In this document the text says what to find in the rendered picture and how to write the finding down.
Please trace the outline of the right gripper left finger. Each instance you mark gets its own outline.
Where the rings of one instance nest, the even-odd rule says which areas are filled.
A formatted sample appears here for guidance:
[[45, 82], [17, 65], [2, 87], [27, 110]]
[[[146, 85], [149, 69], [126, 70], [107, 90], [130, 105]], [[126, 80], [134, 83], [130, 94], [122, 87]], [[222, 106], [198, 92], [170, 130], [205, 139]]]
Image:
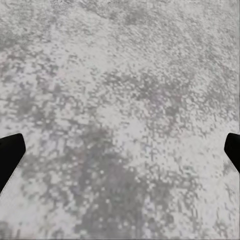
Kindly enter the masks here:
[[0, 139], [0, 193], [26, 152], [21, 133]]

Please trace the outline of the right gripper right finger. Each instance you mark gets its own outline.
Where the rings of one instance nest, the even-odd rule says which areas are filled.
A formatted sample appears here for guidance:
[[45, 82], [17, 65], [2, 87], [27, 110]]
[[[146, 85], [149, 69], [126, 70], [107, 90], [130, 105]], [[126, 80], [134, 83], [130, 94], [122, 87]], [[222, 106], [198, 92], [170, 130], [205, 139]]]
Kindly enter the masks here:
[[224, 151], [240, 173], [240, 135], [229, 133], [227, 135]]

